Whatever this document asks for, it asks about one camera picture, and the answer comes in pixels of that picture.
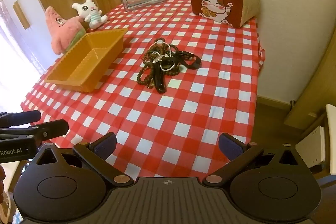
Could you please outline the person left hand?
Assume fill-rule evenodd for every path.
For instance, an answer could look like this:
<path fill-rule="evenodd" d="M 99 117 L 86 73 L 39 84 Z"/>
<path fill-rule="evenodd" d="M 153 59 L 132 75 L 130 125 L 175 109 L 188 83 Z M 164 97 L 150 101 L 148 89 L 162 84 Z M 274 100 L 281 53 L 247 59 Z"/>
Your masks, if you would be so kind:
<path fill-rule="evenodd" d="M 3 193 L 4 193 L 4 179 L 6 178 L 5 170 L 0 165 L 0 203 L 3 203 Z"/>

